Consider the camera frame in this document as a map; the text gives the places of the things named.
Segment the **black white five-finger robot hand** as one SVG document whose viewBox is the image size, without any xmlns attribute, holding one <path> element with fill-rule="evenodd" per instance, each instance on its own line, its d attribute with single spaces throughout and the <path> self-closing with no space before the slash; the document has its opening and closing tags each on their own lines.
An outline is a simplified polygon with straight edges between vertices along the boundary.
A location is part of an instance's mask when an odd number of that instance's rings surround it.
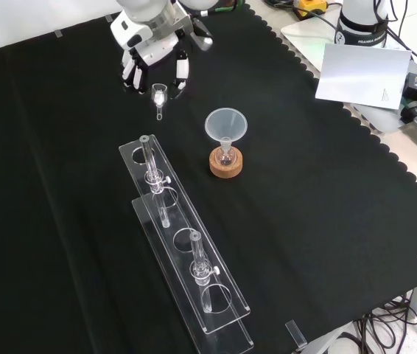
<svg viewBox="0 0 417 354">
<path fill-rule="evenodd" d="M 183 30 L 157 39 L 152 30 L 130 20 L 122 11 L 111 24 L 111 32 L 120 47 L 122 56 L 122 81 L 124 86 L 143 94 L 147 91 L 147 72 L 150 67 L 176 54 L 176 74 L 172 84 L 172 97 L 176 98 L 186 88 L 189 78 L 189 57 L 181 47 Z"/>
</svg>

